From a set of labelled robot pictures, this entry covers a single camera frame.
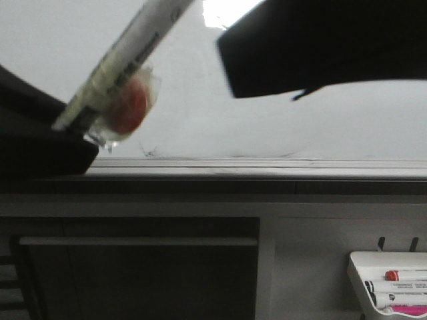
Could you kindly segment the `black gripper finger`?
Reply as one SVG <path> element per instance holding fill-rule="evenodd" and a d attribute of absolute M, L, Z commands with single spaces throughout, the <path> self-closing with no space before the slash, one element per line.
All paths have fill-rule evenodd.
<path fill-rule="evenodd" d="M 66 104 L 1 68 L 1 180 L 78 175 L 99 147 L 82 136 L 54 131 Z"/>
<path fill-rule="evenodd" d="M 263 1 L 217 46 L 237 98 L 424 80 L 425 1 Z"/>

